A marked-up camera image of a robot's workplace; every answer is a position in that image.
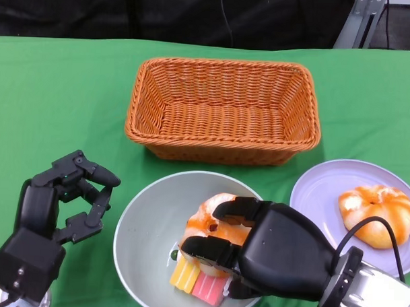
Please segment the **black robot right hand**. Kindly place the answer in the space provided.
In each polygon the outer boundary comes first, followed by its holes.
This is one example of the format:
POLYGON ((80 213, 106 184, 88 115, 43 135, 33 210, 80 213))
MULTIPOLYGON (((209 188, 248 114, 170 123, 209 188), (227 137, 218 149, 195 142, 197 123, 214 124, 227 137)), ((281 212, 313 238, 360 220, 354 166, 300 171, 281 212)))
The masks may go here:
POLYGON ((231 274, 229 297, 277 296, 311 302, 322 298, 335 250, 310 219, 284 203, 252 197, 226 201, 213 216, 250 228, 244 244, 190 236, 182 244, 182 253, 231 274))

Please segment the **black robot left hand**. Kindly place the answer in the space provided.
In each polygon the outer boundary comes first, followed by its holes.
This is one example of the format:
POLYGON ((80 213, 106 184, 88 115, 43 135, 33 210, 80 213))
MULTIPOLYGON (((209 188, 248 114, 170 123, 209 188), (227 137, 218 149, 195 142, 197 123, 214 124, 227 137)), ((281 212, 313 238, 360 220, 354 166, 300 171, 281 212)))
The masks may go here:
POLYGON ((55 160, 52 167, 22 186, 15 230, 26 228, 59 244, 81 242, 103 228, 102 218, 110 209, 113 188, 121 180, 110 170, 89 161, 79 149, 55 160), (59 203, 82 198, 92 208, 69 217, 57 227, 59 203))

